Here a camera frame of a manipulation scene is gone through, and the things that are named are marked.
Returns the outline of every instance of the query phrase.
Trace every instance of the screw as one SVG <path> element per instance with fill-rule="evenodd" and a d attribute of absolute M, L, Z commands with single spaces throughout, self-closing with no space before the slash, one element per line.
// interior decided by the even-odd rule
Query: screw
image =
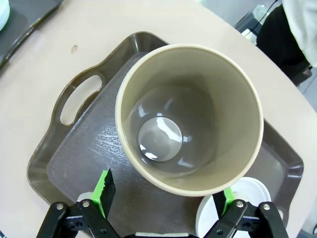
<path fill-rule="evenodd" d="M 61 203 L 59 203 L 57 206 L 56 206 L 56 208 L 58 209 L 58 210 L 61 210 L 61 209 L 63 209 L 63 204 L 61 204 Z"/>
<path fill-rule="evenodd" d="M 89 206 L 89 201 L 83 202 L 83 207 L 88 207 Z"/>
<path fill-rule="evenodd" d="M 264 204 L 264 205 L 263 205 L 263 208 L 264 208 L 265 210 L 269 210 L 269 205 L 268 205 L 268 204 Z"/>
<path fill-rule="evenodd" d="M 237 202 L 236 202 L 236 206 L 237 206 L 237 207 L 243 207 L 243 202 L 237 201 Z"/>

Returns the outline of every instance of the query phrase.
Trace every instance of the white shirt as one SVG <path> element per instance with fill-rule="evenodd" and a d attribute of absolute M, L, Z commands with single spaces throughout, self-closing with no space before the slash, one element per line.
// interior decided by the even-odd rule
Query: white shirt
<path fill-rule="evenodd" d="M 283 7 L 299 48 L 317 67 L 317 0 L 283 0 Z"/>

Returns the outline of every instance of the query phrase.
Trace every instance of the black pants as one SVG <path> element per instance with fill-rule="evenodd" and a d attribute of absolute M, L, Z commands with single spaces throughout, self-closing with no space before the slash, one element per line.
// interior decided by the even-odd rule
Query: black pants
<path fill-rule="evenodd" d="M 310 65 L 289 28 L 283 5 L 265 20 L 257 37 L 257 47 L 291 80 Z"/>

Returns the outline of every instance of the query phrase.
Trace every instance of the dark gray tray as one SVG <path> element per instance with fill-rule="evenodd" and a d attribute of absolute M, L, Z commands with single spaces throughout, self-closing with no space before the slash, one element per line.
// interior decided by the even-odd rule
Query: dark gray tray
<path fill-rule="evenodd" d="M 31 186 L 48 203 L 72 204 L 81 193 L 92 191 L 102 171 L 111 168 L 117 192 L 109 221 L 120 235 L 195 233 L 202 198 L 174 195 L 145 180 L 126 158 L 115 129 L 115 99 L 123 78 L 137 60 L 163 45 L 166 42 L 151 33 L 133 34 L 103 62 L 76 76 L 61 93 L 50 127 L 28 167 Z M 102 78 L 102 91 L 84 103 L 76 123 L 64 126 L 59 117 L 68 97 L 96 74 Z M 259 155 L 247 175 L 267 186 L 285 224 L 302 173 L 301 158 L 265 123 Z"/>

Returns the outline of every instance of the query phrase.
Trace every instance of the gray floor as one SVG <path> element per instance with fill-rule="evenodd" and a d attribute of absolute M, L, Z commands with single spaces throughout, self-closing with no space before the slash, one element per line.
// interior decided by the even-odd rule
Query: gray floor
<path fill-rule="evenodd" d="M 245 14 L 251 11 L 256 5 L 261 4 L 269 7 L 274 0 L 195 0 L 204 7 L 208 8 L 223 20 L 234 26 Z M 277 1 L 274 7 L 281 4 Z M 307 79 L 298 89 L 310 102 L 317 112 L 317 68 L 312 69 L 312 77 Z"/>

